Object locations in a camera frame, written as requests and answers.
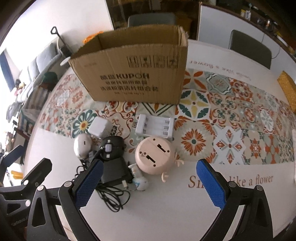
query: yellow box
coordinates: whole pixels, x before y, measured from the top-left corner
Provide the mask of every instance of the yellow box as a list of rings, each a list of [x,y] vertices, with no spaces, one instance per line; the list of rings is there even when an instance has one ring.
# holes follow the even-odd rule
[[[287,97],[293,113],[296,114],[296,84],[285,71],[279,76],[278,82]]]

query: cardboard box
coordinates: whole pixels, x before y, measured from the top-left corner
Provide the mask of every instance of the cardboard box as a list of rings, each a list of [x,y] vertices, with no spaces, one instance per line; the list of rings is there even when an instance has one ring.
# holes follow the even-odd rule
[[[69,63],[95,101],[178,104],[188,41],[173,25],[143,25],[97,35]]]

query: table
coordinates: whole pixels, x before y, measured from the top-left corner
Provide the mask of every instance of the table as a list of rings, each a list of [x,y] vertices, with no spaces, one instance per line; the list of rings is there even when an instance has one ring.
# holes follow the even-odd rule
[[[173,144],[185,164],[172,168],[166,183],[159,176],[146,175],[149,188],[132,192],[118,213],[112,213],[94,192],[81,211],[99,238],[130,240],[132,232],[135,240],[199,240],[220,210],[196,175],[200,158],[211,162],[227,180],[264,187],[275,236],[296,215],[291,136],[295,116],[276,79],[244,56],[197,41],[189,42],[185,89],[178,106],[94,102],[69,69],[33,129],[26,172],[46,157],[53,163],[44,181],[47,188],[71,180],[80,163],[73,151],[74,138],[87,131],[97,115],[109,119],[115,126],[113,134],[125,139],[124,158],[131,163],[142,140],[134,133],[137,116],[175,117]],[[61,219],[67,226],[65,217]],[[226,238],[238,221],[236,217]]]

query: blue gripper pad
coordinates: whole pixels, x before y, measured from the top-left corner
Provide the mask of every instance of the blue gripper pad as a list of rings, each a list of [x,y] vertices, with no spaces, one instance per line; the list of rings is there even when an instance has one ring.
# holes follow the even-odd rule
[[[79,186],[75,193],[75,206],[77,209],[85,207],[98,185],[104,171],[104,165],[102,161],[98,161],[92,170],[88,173],[83,183]]]
[[[213,173],[211,172],[214,170],[209,170],[209,168],[212,167],[210,165],[209,167],[207,167],[207,165],[202,160],[199,160],[196,164],[196,174],[198,175],[202,184],[204,185],[213,204],[216,207],[221,208],[222,210],[226,204],[225,192],[221,185],[218,183]]]

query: screw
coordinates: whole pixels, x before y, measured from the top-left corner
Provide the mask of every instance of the screw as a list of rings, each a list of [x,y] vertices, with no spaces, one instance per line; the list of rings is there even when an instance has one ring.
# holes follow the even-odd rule
[[[260,185],[257,185],[257,190],[259,190],[259,191],[263,191],[263,187],[260,186]]]
[[[235,188],[235,187],[237,186],[237,184],[236,184],[234,181],[230,181],[230,182],[228,183],[228,185],[229,185],[230,187],[232,187],[232,188]]]
[[[30,205],[31,205],[31,201],[28,199],[28,200],[25,202],[25,205],[26,205],[26,207],[30,206]]]
[[[71,185],[72,185],[71,181],[67,181],[67,182],[64,183],[64,186],[67,187],[67,188],[70,187]]]
[[[43,188],[44,188],[44,186],[43,186],[43,185],[40,185],[39,187],[37,187],[37,190],[38,190],[38,191],[42,191]]]

